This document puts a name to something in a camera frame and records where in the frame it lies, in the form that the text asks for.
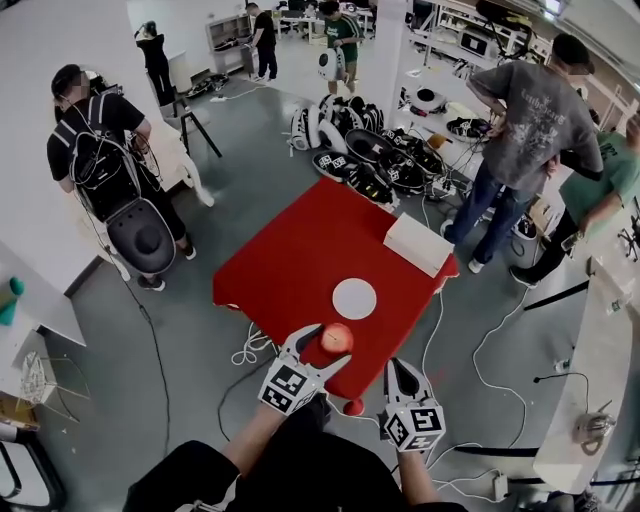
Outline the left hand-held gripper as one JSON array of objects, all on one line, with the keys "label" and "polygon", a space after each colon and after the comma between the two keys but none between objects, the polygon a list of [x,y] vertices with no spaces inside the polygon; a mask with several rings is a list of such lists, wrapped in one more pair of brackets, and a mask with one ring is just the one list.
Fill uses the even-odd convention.
[{"label": "left hand-held gripper", "polygon": [[306,347],[324,331],[321,323],[304,326],[291,333],[271,364],[258,393],[258,399],[283,415],[291,415],[324,388],[342,370],[352,355],[345,353],[324,367],[302,363]]}]

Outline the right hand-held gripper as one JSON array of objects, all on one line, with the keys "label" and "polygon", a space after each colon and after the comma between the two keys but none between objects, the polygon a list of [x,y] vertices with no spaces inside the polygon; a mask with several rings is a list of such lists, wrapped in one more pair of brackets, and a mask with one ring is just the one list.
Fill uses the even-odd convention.
[{"label": "right hand-held gripper", "polygon": [[384,368],[383,386],[387,403],[381,413],[381,439],[398,452],[431,450],[446,433],[446,422],[428,379],[392,357]]}]

